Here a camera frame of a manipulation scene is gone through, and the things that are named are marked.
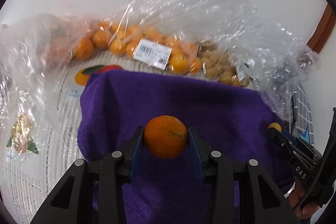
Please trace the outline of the bag of brown longans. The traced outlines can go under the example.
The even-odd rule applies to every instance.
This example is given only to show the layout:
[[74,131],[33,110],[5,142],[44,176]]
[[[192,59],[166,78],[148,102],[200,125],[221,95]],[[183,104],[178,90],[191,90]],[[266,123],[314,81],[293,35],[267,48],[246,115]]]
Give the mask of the bag of brown longans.
[[198,57],[207,79],[241,88],[250,84],[245,64],[238,62],[227,47],[221,48],[217,43],[203,40],[199,44]]

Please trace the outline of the brown wooden door frame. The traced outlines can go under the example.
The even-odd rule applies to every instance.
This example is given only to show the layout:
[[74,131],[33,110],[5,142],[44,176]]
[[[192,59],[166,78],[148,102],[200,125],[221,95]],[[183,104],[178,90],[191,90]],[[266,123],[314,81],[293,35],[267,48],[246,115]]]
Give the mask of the brown wooden door frame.
[[329,4],[326,5],[317,27],[307,42],[307,46],[320,53],[335,27],[335,13]]

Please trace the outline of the orange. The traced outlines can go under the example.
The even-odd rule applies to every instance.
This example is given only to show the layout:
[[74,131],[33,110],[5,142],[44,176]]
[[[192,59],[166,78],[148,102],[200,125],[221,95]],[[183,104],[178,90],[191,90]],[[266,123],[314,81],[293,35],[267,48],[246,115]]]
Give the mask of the orange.
[[161,115],[145,126],[144,141],[153,156],[174,159],[183,154],[187,147],[187,128],[178,118]]

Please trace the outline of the pinkish plastic bag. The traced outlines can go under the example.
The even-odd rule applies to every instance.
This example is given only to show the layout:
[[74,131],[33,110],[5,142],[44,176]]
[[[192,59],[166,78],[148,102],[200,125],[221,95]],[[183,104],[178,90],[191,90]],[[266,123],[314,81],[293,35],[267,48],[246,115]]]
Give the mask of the pinkish plastic bag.
[[1,72],[11,78],[38,75],[68,65],[76,45],[93,34],[91,16],[31,16],[1,27]]

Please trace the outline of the clear bag of small oranges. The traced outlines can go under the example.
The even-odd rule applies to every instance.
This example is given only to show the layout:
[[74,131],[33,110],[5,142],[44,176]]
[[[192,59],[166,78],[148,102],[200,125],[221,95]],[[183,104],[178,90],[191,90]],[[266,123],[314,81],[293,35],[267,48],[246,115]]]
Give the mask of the clear bag of small oranges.
[[94,52],[108,50],[116,57],[127,57],[176,75],[201,72],[196,42],[177,34],[168,36],[152,24],[131,21],[132,11],[133,6],[127,5],[121,17],[111,15],[94,23],[74,47],[74,58],[88,60]]

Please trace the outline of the large clear plastic bag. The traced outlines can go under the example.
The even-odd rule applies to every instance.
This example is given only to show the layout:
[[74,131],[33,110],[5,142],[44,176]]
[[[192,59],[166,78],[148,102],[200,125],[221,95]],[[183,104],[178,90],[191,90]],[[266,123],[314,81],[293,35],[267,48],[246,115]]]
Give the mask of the large clear plastic bag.
[[118,30],[195,43],[205,65],[228,61],[281,119],[319,57],[281,24],[260,18],[250,0],[128,0],[112,16]]

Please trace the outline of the purple towel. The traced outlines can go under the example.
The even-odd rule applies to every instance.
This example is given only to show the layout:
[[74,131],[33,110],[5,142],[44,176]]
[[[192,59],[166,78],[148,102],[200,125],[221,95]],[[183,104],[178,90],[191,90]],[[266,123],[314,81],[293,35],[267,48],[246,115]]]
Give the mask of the purple towel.
[[[283,193],[294,183],[267,134],[279,118],[256,91],[177,76],[111,70],[93,74],[80,98],[78,146],[96,161],[119,149],[138,126],[171,115],[231,160],[256,159]],[[210,186],[196,177],[190,150],[163,160],[148,151],[122,188],[128,223],[204,223]]]

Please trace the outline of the small yellow kumquat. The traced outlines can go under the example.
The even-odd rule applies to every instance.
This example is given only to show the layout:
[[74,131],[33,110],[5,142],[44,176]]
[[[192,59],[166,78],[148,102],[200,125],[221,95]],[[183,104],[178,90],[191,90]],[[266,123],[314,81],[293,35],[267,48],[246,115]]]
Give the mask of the small yellow kumquat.
[[276,130],[278,132],[282,132],[282,128],[281,128],[281,126],[278,123],[271,123],[268,126],[268,130]]

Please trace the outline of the grey checked cushion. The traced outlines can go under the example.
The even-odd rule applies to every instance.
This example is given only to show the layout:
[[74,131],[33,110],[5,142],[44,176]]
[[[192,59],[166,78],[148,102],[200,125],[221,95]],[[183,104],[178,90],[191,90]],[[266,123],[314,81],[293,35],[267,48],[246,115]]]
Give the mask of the grey checked cushion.
[[314,129],[310,103],[302,83],[299,83],[293,92],[292,108],[291,133],[314,147]]

